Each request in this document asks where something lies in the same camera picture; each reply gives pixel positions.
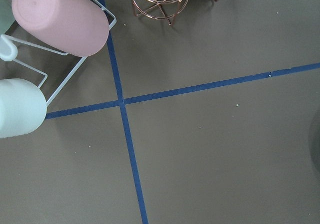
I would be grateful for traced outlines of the pink cup on rack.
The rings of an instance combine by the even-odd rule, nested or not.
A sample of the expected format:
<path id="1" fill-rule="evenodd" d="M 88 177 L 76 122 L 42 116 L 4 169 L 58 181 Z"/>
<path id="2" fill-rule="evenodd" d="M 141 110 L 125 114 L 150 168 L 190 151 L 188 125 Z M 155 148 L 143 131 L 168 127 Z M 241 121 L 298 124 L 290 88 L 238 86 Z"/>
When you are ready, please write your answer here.
<path id="1" fill-rule="evenodd" d="M 91 56 L 107 42 L 108 18 L 90 0 L 12 0 L 11 5 L 23 29 L 63 52 Z"/>

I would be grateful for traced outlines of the white cup on rack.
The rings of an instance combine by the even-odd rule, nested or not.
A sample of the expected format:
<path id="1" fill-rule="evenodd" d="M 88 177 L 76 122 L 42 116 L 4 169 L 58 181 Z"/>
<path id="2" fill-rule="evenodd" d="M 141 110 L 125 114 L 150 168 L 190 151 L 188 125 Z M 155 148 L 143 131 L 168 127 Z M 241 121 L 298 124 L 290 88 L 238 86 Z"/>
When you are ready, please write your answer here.
<path id="1" fill-rule="evenodd" d="M 19 78 L 0 81 L 0 137 L 24 135 L 36 130 L 47 114 L 41 90 Z"/>

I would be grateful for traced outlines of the green cup on rack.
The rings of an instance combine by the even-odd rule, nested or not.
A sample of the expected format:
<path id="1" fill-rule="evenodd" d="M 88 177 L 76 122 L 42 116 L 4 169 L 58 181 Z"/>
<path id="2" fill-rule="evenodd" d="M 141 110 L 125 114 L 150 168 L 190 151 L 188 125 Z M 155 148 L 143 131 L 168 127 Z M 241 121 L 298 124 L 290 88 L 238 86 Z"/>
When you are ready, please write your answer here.
<path id="1" fill-rule="evenodd" d="M 15 22 L 15 18 L 12 12 L 11 0 L 0 0 L 0 32 L 6 33 L 12 24 Z"/>

